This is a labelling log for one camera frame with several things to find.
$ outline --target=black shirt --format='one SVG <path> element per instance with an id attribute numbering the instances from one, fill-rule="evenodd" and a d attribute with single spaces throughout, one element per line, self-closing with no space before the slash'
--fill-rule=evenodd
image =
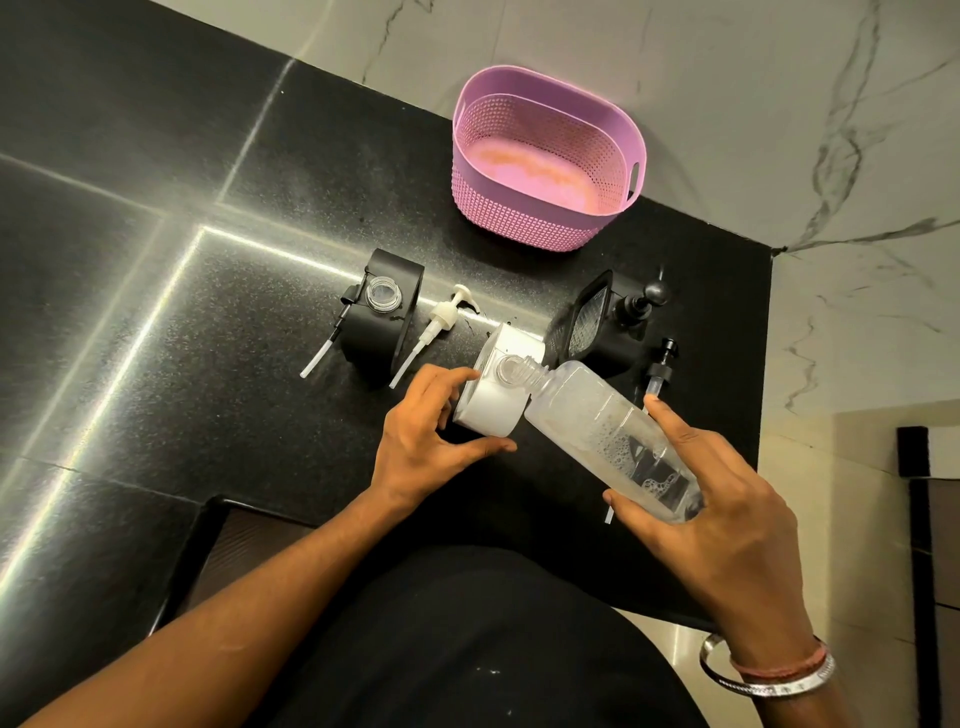
<path id="1" fill-rule="evenodd" d="M 613 609 L 512 551 L 413 553 L 338 603 L 250 726 L 707 726 Z"/>

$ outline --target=pink basket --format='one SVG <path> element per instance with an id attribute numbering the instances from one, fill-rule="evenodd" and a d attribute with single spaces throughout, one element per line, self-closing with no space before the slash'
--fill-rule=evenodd
<path id="1" fill-rule="evenodd" d="M 482 228 L 550 251 L 580 248 L 632 205 L 646 161 L 624 111 L 517 66 L 474 74 L 453 114 L 457 207 Z"/>

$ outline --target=perforated basket wall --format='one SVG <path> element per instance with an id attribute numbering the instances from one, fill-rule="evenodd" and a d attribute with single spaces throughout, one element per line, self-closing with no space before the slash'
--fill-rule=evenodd
<path id="1" fill-rule="evenodd" d="M 457 207 L 487 230 L 527 245 L 565 252 L 583 246 L 610 222 L 627 197 L 630 170 L 609 135 L 568 114 L 511 94 L 491 94 L 470 104 L 459 119 L 456 142 L 468 149 L 478 140 L 497 136 L 563 158 L 590 178 L 597 193 L 597 227 L 572 228 L 504 205 L 473 189 L 453 165 L 452 190 Z"/>

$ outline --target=clear plastic bottle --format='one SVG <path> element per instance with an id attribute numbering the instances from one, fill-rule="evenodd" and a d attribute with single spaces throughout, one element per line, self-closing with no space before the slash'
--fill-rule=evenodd
<path id="1" fill-rule="evenodd" d="M 660 426 L 579 361 L 550 371 L 507 355 L 496 375 L 532 400 L 524 416 L 591 473 L 661 521 L 684 522 L 703 507 L 697 478 Z"/>

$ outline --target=silver bangle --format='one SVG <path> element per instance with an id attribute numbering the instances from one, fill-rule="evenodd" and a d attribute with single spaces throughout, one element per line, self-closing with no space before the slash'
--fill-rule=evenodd
<path id="1" fill-rule="evenodd" d="M 709 675 L 713 682 L 729 691 L 747 697 L 769 699 L 813 692 L 827 683 L 837 667 L 836 660 L 828 651 L 824 663 L 817 668 L 816 672 L 798 680 L 791 680 L 787 683 L 740 683 L 724 677 L 707 664 L 707 658 L 713 648 L 721 642 L 724 642 L 724 639 L 717 634 L 712 634 L 704 640 L 704 645 L 700 648 L 700 667 L 704 669 L 704 672 Z"/>

